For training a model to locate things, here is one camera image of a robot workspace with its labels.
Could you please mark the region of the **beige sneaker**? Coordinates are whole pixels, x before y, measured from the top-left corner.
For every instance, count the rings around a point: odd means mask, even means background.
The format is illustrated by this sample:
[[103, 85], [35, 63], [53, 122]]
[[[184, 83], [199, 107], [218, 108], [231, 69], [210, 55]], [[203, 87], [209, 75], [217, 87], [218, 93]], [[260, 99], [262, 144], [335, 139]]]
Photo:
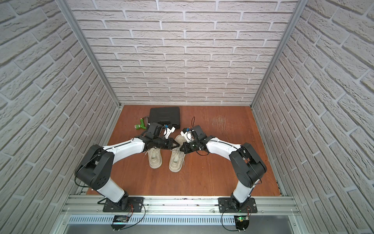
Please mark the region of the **beige sneaker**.
[[183, 143], [186, 142], [187, 140], [183, 136], [178, 135], [176, 137], [175, 141], [177, 143], [179, 143], [180, 146], [172, 149], [172, 151], [171, 151], [171, 158], [170, 158], [170, 161], [169, 161], [169, 169], [170, 169], [170, 171], [172, 171], [174, 173], [178, 173], [184, 165], [185, 155], [186, 155], [184, 152], [180, 151], [180, 148], [183, 146]]
[[148, 155], [149, 166], [152, 169], [158, 169], [161, 167], [162, 165], [161, 149], [151, 148], [146, 152], [146, 155]]

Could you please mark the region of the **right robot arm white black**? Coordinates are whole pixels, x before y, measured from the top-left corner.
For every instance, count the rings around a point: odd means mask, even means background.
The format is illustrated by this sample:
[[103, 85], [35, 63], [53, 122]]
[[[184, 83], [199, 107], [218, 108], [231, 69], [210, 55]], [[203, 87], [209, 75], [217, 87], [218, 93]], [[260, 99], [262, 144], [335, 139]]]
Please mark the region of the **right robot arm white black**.
[[215, 136], [207, 136], [200, 126], [184, 128], [181, 136], [186, 140], [180, 151], [189, 154], [205, 151], [228, 159], [237, 176], [238, 183], [231, 194], [230, 209], [240, 211], [251, 197], [255, 186], [262, 183], [262, 177], [267, 172], [267, 167], [259, 154], [249, 143], [242, 145], [229, 143]]

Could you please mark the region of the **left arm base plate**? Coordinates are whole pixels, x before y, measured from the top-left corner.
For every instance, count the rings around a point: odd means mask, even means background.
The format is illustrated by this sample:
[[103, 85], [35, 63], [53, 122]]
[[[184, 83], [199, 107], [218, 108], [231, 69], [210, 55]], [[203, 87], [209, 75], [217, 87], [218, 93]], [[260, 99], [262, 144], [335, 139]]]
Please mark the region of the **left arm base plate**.
[[125, 197], [118, 203], [106, 199], [103, 212], [107, 213], [129, 213], [133, 209], [134, 213], [140, 213], [143, 209], [144, 197]]

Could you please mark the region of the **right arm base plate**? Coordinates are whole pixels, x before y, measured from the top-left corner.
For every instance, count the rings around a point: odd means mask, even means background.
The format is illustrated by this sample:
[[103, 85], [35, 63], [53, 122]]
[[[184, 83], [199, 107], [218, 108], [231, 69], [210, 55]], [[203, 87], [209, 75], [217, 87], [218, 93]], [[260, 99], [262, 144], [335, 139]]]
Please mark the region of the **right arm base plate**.
[[231, 197], [218, 198], [219, 212], [228, 213], [257, 213], [257, 204], [254, 198], [248, 198], [244, 203], [238, 203]]

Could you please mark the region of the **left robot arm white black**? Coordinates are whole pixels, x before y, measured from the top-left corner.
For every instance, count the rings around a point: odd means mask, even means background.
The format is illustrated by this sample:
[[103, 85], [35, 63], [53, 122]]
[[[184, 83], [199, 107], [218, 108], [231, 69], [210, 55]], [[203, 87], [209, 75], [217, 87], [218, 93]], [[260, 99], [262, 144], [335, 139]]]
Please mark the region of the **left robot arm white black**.
[[81, 163], [75, 170], [75, 178], [88, 185], [89, 188], [103, 195], [114, 208], [107, 211], [126, 211], [129, 206], [128, 194], [112, 179], [114, 164], [131, 155], [146, 152], [153, 148], [172, 150], [180, 146], [170, 134], [175, 131], [171, 125], [153, 122], [145, 132], [128, 141], [109, 146], [91, 146]]

